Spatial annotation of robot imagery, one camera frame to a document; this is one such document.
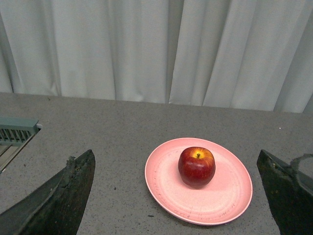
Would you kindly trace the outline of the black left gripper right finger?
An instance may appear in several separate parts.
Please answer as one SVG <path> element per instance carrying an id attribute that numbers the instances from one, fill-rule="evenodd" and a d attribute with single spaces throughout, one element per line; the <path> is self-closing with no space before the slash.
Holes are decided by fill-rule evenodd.
<path id="1" fill-rule="evenodd" d="M 313 179 L 299 170 L 302 161 L 312 158 L 304 154 L 287 164 L 263 149 L 258 156 L 269 208 L 282 235 L 313 233 Z"/>

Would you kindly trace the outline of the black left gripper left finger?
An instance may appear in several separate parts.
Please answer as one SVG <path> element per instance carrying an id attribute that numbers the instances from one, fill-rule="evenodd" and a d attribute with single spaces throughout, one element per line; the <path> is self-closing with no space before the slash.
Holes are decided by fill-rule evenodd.
<path id="1" fill-rule="evenodd" d="M 2 235 L 75 235 L 80 227 L 95 172 L 87 150 L 0 215 Z"/>

